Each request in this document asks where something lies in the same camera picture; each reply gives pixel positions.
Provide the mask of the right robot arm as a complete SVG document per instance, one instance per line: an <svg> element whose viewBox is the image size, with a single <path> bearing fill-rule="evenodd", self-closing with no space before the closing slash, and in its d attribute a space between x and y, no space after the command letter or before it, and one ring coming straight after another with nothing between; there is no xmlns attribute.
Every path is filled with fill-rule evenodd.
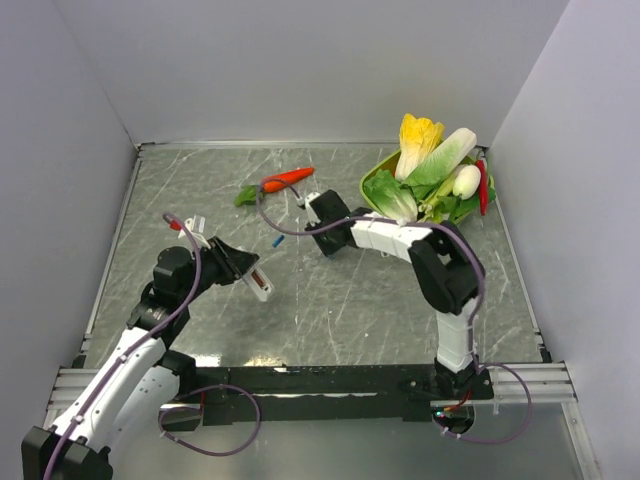
<svg viewBox="0 0 640 480"><path fill-rule="evenodd" d="M366 208L351 211L333 190L303 200L305 230L329 257L349 246L369 249L411 264L427 303L436 311L438 346L425 380L411 391L430 400L493 397L488 373L476 367L473 321L480 304L484 267L455 225L399 226Z"/></svg>

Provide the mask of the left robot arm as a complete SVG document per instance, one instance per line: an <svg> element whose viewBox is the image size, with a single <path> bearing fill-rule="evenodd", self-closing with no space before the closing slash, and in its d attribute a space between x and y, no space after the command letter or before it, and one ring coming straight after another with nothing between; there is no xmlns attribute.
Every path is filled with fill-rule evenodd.
<svg viewBox="0 0 640 480"><path fill-rule="evenodd" d="M189 304L213 285L239 280L266 300L272 285L258 262L257 254L217 237L198 241L195 250L163 250L108 360L48 428L34 427L24 437L24 478L113 478L115 460L138 430L164 404L196 393L194 358L171 348L190 319Z"/></svg>

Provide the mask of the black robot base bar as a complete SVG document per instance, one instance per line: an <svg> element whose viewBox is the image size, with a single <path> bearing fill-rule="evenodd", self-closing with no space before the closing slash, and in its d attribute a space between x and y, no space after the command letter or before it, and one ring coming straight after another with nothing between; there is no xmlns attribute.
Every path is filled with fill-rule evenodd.
<svg viewBox="0 0 640 480"><path fill-rule="evenodd" d="M194 367L168 407L203 407L205 426L268 421L400 418L429 422L446 402L494 398L488 372L458 374L434 364Z"/></svg>

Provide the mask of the white remote control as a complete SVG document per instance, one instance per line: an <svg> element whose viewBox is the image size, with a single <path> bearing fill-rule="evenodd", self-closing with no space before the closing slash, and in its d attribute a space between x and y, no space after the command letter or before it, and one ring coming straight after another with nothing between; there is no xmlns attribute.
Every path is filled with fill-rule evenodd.
<svg viewBox="0 0 640 480"><path fill-rule="evenodd" d="M274 292L273 283L261 268L260 257L253 269L242 278L242 281L260 302L266 302Z"/></svg>

